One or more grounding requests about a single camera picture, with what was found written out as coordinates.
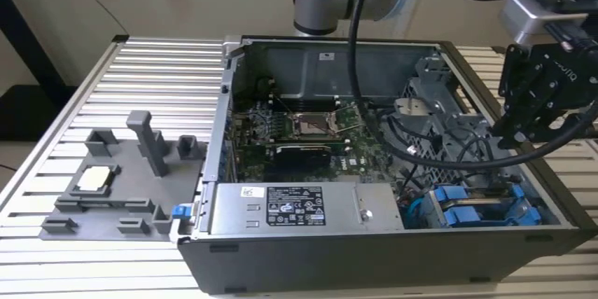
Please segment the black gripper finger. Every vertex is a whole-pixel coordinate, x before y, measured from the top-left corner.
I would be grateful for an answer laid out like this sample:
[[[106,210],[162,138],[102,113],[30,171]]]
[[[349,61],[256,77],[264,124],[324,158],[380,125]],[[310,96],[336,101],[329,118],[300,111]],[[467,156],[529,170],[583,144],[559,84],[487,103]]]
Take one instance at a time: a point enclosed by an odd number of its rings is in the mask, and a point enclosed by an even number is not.
[[[563,114],[553,108],[555,93],[557,93],[559,84],[556,81],[532,85],[521,92],[517,97],[515,107],[515,142],[524,141],[532,143],[548,142],[555,136],[556,131],[549,129],[549,124]]]
[[[533,119],[536,118],[536,98],[531,84],[537,76],[533,69],[536,46],[512,44],[504,57],[503,71],[499,80],[499,96],[503,101],[503,112],[493,123],[492,135],[499,137],[497,147],[513,149],[528,138]]]

